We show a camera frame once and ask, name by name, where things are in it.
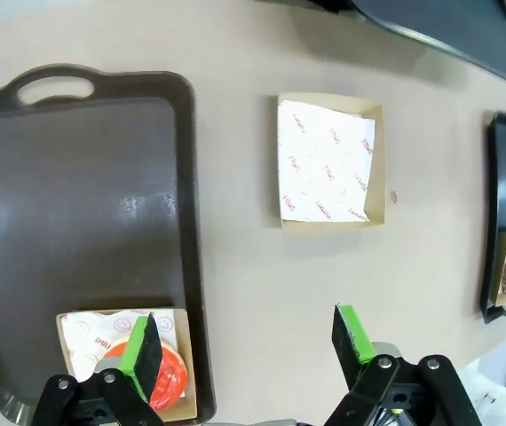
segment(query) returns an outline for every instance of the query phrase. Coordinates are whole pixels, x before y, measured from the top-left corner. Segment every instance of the orange round object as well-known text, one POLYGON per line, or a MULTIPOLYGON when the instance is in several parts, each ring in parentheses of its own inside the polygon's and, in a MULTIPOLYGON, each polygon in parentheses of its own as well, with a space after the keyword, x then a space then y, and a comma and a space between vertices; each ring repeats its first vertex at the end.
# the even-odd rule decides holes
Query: orange round object
MULTIPOLYGON (((188 371, 184 360, 165 342, 162 344, 162 362, 154 386, 149 405, 154 411, 160 411, 180 399, 188 384, 188 371)), ((103 358, 120 357, 123 355, 127 342, 113 346, 103 358)))

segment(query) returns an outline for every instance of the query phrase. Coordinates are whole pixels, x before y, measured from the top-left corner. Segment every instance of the black handle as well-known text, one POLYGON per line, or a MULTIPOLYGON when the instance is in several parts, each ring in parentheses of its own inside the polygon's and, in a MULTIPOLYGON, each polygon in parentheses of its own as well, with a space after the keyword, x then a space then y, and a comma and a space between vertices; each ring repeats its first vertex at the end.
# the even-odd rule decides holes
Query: black handle
POLYGON ((13 101, 18 101, 18 92, 27 84, 51 77, 73 77, 82 78, 93 84, 93 92, 97 91, 98 85, 104 80, 105 76, 93 68, 79 67, 77 65, 58 64, 38 67, 19 75, 6 86, 3 91, 13 101))

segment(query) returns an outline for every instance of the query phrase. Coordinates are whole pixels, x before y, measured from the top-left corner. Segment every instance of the metal screw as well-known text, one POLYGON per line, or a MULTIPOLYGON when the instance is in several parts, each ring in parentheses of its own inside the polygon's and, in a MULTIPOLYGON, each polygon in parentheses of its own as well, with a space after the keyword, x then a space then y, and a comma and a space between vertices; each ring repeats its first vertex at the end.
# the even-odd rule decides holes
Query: metal screw
POLYGON ((435 359, 429 359, 427 361, 427 367, 430 368, 431 370, 436 370, 437 368, 440 367, 440 364, 437 360, 435 359))
POLYGON ((378 364, 381 368, 391 368, 392 366, 391 360, 389 358, 380 358, 378 364))

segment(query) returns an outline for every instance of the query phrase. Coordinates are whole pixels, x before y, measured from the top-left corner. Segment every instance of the table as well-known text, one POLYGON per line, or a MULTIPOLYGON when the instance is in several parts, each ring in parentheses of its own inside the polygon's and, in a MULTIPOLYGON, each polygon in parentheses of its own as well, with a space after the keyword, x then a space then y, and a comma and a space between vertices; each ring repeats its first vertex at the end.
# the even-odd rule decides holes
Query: table
POLYGON ((250 0, 73 2, 0 19, 0 86, 52 62, 169 70, 194 85, 214 420, 322 424, 346 392, 330 341, 337 303, 413 362, 440 352, 463 367, 506 338, 506 318, 485 325, 478 311, 483 129, 506 111, 506 82, 365 23, 250 0), (286 91, 383 103, 385 225, 280 229, 275 96, 286 91))

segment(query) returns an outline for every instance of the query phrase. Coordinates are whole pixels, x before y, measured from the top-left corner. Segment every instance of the bolt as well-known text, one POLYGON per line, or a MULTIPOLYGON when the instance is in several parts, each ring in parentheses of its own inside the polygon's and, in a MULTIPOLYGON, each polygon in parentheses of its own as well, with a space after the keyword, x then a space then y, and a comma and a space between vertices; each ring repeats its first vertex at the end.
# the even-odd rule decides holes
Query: bolt
POLYGON ((437 368, 440 367, 440 364, 437 360, 435 359, 429 359, 427 361, 427 367, 430 368, 431 370, 436 370, 437 368))
POLYGON ((380 358, 378 364, 381 368, 391 368, 392 366, 391 360, 389 358, 380 358))

